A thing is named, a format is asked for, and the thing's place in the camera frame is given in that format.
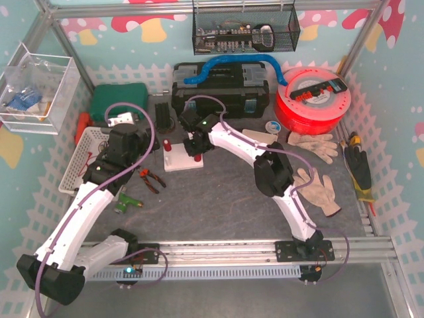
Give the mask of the white peg base plate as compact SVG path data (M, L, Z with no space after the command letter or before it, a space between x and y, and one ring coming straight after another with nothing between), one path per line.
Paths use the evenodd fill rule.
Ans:
M164 170L166 172L175 172L180 170L189 170L203 167L203 158L196 162L194 157L188 156L182 143L172 144L172 150L166 152L163 147Z

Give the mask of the white parts tray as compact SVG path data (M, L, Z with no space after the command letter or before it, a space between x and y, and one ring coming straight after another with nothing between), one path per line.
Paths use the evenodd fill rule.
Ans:
M256 140L259 143L271 145L278 140L278 136L267 132L258 132L249 129L243 129L242 134L248 138Z

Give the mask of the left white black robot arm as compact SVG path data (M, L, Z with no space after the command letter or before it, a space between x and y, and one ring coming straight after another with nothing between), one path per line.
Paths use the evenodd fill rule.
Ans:
M79 252L106 206L158 147L153 128L142 130L125 123L111 129L107 146L87 168L72 205L54 232L34 254L18 259L17 270L30 289L69 305L89 277L137 251L136 235L117 229L88 252Z

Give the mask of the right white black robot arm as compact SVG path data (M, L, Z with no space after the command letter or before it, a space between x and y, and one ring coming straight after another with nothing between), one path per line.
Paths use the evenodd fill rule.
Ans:
M258 190L273 199L288 222L297 253L303 258L313 254L323 241L294 187L293 168L279 142L258 142L236 131L222 118L208 115L202 119L193 109L178 117L182 128L191 136L184 139L189 156L222 148L247 162L254 170Z

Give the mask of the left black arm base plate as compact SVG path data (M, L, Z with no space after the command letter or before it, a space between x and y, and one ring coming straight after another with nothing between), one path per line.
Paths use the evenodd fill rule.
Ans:
M112 262L113 265L118 264L131 264L131 265L152 265L158 264L159 253L157 250L160 249L158 243L139 243L136 250L130 249L126 256L126 259L120 259Z

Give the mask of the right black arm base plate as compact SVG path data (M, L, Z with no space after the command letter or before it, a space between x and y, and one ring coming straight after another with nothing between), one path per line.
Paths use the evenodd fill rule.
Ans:
M274 243L277 262L316 262L334 261L335 253L332 242L324 240L317 248L309 252L300 252L292 240L281 240Z

